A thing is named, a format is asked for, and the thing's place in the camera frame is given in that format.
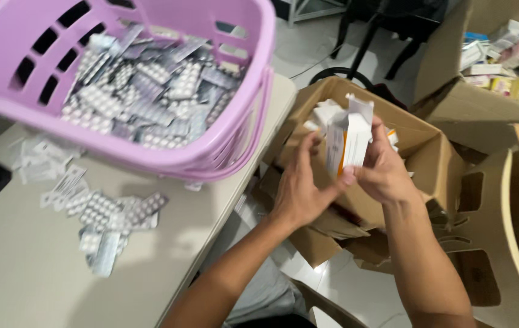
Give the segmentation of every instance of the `person's right hand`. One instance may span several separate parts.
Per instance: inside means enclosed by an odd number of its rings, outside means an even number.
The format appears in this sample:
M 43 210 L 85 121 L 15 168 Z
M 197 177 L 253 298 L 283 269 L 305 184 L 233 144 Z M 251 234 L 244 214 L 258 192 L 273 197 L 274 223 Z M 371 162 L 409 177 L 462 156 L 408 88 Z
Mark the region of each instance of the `person's right hand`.
M 419 190 L 413 184 L 399 154 L 391 147 L 383 121 L 377 116 L 372 120 L 372 143 L 362 167 L 347 167 L 353 171 L 359 185 L 369 196 L 381 204 L 420 199 Z

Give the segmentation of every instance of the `person's left hand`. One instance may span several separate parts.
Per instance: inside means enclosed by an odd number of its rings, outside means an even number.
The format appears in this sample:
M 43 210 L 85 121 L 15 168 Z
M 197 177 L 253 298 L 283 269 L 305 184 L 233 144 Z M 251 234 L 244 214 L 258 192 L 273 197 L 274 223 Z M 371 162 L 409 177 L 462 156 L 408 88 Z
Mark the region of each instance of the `person's left hand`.
M 354 168 L 345 168 L 329 187 L 319 190 L 314 186 L 310 156 L 318 153 L 321 141 L 317 132 L 308 134 L 296 148 L 280 181 L 276 204 L 270 215 L 292 224 L 294 229 L 318 218 L 348 186 L 356 182 Z

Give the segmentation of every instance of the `basket handle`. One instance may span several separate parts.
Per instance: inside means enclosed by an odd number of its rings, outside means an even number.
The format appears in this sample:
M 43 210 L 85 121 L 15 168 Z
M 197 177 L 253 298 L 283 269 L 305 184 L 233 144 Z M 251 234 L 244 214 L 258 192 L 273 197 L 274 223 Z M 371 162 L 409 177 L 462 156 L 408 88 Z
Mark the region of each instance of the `basket handle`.
M 262 82 L 259 86 L 259 88 L 263 88 L 263 94 L 262 94 L 262 100 L 261 100 L 261 106 L 259 108 L 258 112 L 258 120 L 255 124 L 255 128 L 253 130 L 253 133 L 251 135 L 251 139 L 249 141 L 249 146 L 245 150 L 243 154 L 239 157 L 238 160 L 236 160 L 233 164 L 230 166 L 217 170 L 212 172 L 188 172 L 188 177 L 174 174 L 174 177 L 179 177 L 182 179 L 187 179 L 190 181 L 204 181 L 204 182 L 212 182 L 224 179 L 235 172 L 241 170 L 245 164 L 251 159 L 251 156 L 254 154 L 258 144 L 259 144 L 259 138 L 261 137 L 261 133 L 263 131 L 263 123 L 265 123 L 265 117 L 268 113 L 268 107 L 269 107 L 269 98 L 271 95 L 271 85 L 273 82 L 273 69 L 270 66 L 267 66 L 263 71 L 263 77 Z

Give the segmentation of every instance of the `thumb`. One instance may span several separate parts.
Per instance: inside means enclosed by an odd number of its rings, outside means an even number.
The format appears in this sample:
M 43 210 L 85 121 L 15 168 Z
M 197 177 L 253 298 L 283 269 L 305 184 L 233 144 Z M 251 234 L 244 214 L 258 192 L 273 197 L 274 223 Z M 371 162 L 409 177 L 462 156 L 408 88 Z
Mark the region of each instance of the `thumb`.
M 383 182 L 384 176 L 370 168 L 365 168 L 364 166 L 359 166 L 354 168 L 354 176 L 356 177 L 359 183 L 381 183 Z
M 354 176 L 354 167 L 347 166 L 334 183 L 320 191 L 320 199 L 328 206 L 355 182 L 357 182 L 357 179 Z

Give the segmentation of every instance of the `leg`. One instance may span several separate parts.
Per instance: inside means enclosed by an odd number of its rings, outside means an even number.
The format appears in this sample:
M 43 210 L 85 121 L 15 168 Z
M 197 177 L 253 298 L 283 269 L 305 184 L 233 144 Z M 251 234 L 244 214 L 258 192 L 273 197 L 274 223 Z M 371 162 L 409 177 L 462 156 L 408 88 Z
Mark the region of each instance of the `leg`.
M 397 71 L 401 67 L 405 61 L 407 61 L 409 58 L 411 58 L 417 50 L 419 50 L 419 47 L 421 46 L 421 41 L 413 39 L 409 44 L 401 51 L 397 59 L 395 60 L 395 63 L 393 63 L 393 66 L 391 66 L 391 69 L 387 73 L 387 76 L 385 79 L 392 80 L 395 78 L 395 75 L 397 74 Z
M 353 64 L 350 67 L 349 74 L 346 77 L 347 79 L 353 80 L 355 73 L 358 70 L 358 67 L 361 65 L 361 62 L 365 57 L 365 53 L 367 52 L 368 47 L 372 42 L 372 38 L 375 37 L 375 33 L 381 26 L 382 21 L 383 16 L 379 13 L 376 13 L 375 16 L 373 16 L 373 18 L 371 19 L 371 22 L 369 23 L 369 27 L 367 30 L 367 34 L 365 35 L 365 39 L 363 40 L 361 47 L 358 49 L 357 56 L 354 57 Z
M 332 59 L 336 59 L 336 56 L 338 56 L 338 52 L 340 51 L 340 48 L 344 43 L 344 39 L 346 39 L 346 33 L 349 31 L 350 21 L 350 13 L 349 11 L 346 11 L 342 16 L 342 19 L 340 20 L 340 26 L 338 28 L 338 38 L 336 41 L 336 45 L 334 46 L 334 49 L 336 50 L 330 55 Z
M 237 213 L 231 213 L 215 244 L 213 244 L 205 261 L 200 266 L 200 271 L 209 268 L 250 230 Z M 268 257 L 249 281 L 243 294 L 225 320 L 224 326 L 291 313 L 308 318 L 304 298 L 299 290 L 280 272 L 271 257 Z

